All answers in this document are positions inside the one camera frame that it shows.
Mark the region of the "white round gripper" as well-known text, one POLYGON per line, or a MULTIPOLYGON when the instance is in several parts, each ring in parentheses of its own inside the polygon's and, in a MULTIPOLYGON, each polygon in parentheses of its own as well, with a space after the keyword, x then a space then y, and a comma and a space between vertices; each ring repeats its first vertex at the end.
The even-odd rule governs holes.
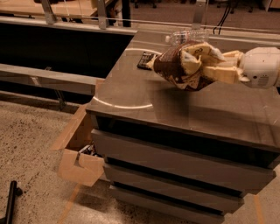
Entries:
POLYGON ((257 47, 243 55, 240 51, 225 52, 218 66, 204 66, 203 74, 227 84, 239 82, 250 88, 280 87, 280 50, 257 47))

